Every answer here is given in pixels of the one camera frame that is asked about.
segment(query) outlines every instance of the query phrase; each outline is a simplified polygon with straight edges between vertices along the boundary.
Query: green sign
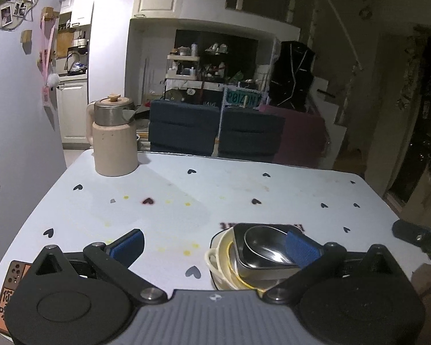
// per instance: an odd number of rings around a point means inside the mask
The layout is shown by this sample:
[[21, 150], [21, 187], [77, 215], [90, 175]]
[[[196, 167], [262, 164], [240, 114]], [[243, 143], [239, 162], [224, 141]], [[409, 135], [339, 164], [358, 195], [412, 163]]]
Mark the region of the green sign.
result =
[[262, 93], [250, 92], [248, 89], [227, 89], [226, 103], [244, 105], [245, 98], [247, 98], [246, 107], [258, 108], [262, 101]]

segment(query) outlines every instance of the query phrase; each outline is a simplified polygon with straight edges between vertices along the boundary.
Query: chair backrest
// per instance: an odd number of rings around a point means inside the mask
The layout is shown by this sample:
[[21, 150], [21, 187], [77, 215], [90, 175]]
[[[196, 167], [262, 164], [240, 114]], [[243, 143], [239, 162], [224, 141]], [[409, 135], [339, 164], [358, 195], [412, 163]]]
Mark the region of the chair backrest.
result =
[[285, 119], [281, 144], [273, 163], [319, 166], [326, 144], [326, 126], [320, 116], [267, 105], [261, 106], [260, 110]]
[[220, 110], [214, 106], [154, 100], [148, 127], [150, 150], [210, 156], [219, 120]]
[[279, 149], [284, 118], [257, 110], [225, 108], [219, 136], [219, 156], [272, 162]]

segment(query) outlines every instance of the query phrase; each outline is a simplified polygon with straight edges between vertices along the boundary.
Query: dark blue chair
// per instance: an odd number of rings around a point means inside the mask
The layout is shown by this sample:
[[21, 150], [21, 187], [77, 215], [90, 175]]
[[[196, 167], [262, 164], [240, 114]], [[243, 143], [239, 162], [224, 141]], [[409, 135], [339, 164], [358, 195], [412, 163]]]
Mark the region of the dark blue chair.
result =
[[219, 157], [272, 162], [281, 144], [285, 119], [257, 110], [225, 108]]
[[211, 156], [219, 130], [220, 110], [168, 100], [150, 104], [150, 151]]

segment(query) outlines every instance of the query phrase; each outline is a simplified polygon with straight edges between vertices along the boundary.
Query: kettle handle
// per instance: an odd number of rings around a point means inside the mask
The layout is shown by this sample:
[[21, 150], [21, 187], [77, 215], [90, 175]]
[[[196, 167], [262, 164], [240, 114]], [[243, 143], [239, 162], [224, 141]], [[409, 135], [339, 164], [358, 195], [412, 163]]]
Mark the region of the kettle handle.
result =
[[86, 140], [93, 145], [93, 123], [94, 123], [94, 103], [95, 101], [88, 104], [86, 108]]

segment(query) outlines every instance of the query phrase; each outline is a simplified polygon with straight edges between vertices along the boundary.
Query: yellow rim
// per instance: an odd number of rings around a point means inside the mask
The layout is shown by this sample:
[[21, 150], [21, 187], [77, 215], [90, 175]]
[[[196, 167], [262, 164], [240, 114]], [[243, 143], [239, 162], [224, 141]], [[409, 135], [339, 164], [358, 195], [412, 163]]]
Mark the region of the yellow rim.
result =
[[227, 258], [227, 260], [228, 260], [228, 268], [230, 269], [230, 272], [238, 279], [238, 281], [241, 283], [241, 284], [243, 284], [246, 288], [249, 288], [249, 289], [254, 289], [254, 290], [257, 290], [259, 293], [261, 293], [261, 294], [263, 294], [263, 293], [265, 293], [267, 290], [266, 289], [261, 289], [261, 288], [256, 288], [256, 287], [253, 287], [252, 285], [249, 285], [248, 283], [246, 283], [245, 281], [243, 281], [239, 276], [238, 276], [238, 274], [236, 273], [236, 271], [234, 270], [234, 268], [232, 267], [232, 261], [231, 261], [231, 259], [230, 259], [230, 248], [231, 248], [231, 246], [233, 245], [233, 241], [232, 242], [230, 242], [229, 244], [228, 244], [228, 247], [226, 248], [226, 258]]

